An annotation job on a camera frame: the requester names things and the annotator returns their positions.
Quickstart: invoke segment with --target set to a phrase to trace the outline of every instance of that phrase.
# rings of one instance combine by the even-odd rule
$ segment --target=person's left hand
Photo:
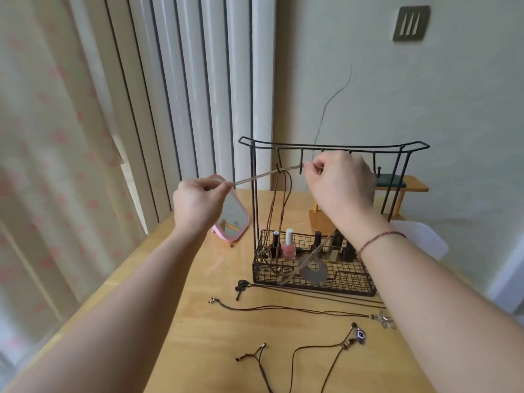
[[[230,182],[212,178],[184,179],[173,193],[176,227],[196,234],[211,229],[232,187]]]

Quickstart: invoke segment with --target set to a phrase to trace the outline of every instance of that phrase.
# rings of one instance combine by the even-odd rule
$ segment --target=wooden leg
[[[393,209],[393,215],[392,215],[393,218],[396,217],[398,213],[400,212],[400,206],[402,205],[402,200],[404,199],[405,192],[406,192],[405,190],[400,189],[400,193],[398,194],[398,197],[397,197],[397,202],[395,203],[395,208]]]

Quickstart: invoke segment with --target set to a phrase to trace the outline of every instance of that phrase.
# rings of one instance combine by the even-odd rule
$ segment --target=floral curtain
[[[145,237],[69,0],[0,0],[0,370]]]

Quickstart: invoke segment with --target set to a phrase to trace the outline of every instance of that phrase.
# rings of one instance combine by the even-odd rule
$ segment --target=wall
[[[398,8],[423,4],[424,41],[394,44]],[[317,143],[429,143],[403,214],[484,291],[524,231],[524,0],[278,0],[276,37],[274,140],[312,143],[351,73]]]

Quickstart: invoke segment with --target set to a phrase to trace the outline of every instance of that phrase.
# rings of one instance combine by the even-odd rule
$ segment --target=black metal jewelry rack
[[[388,221],[391,219],[398,194],[403,184],[404,174],[408,166],[411,154],[417,151],[428,149],[429,145],[422,142],[409,142],[401,145],[388,146],[339,146],[339,145],[306,145],[306,144],[281,144],[276,142],[264,142],[247,137],[239,139],[241,145],[249,147],[251,158],[251,176],[257,175],[257,161],[256,150],[264,149],[267,151],[275,151],[278,157],[278,168],[283,168],[281,151],[296,151],[300,152],[300,167],[299,174],[302,174],[302,164],[304,158],[304,151],[326,151],[326,150],[343,150],[349,153],[368,153],[373,157],[373,172],[377,178],[380,177],[382,171],[381,167],[377,166],[378,154],[391,154],[395,157],[395,164],[391,171],[389,182],[387,183],[387,190],[382,204],[381,213],[383,214],[387,205],[387,200],[392,188],[395,188],[395,194],[389,209]],[[402,165],[400,175],[396,175],[399,165]],[[277,278],[279,274],[284,274],[293,270],[298,264],[299,257],[294,259],[277,258],[271,264],[261,257],[264,246],[268,243],[268,231],[260,230],[258,220],[258,187],[257,180],[251,181],[251,201],[252,201],[252,220],[253,220],[253,240],[255,257],[252,263],[253,282],[257,284],[279,285]],[[284,241],[285,232],[281,232],[280,239]],[[309,253],[309,248],[313,244],[314,236],[308,234],[295,233],[293,235],[297,247]],[[365,265],[357,259],[351,261],[340,261],[337,263],[326,263],[329,276],[326,281],[320,284],[314,284],[306,281],[300,275],[294,276],[284,287],[305,288],[318,291],[330,291],[346,294],[355,294],[361,296],[372,297],[376,293],[375,284]],[[312,264],[311,269],[315,269],[316,265]]]

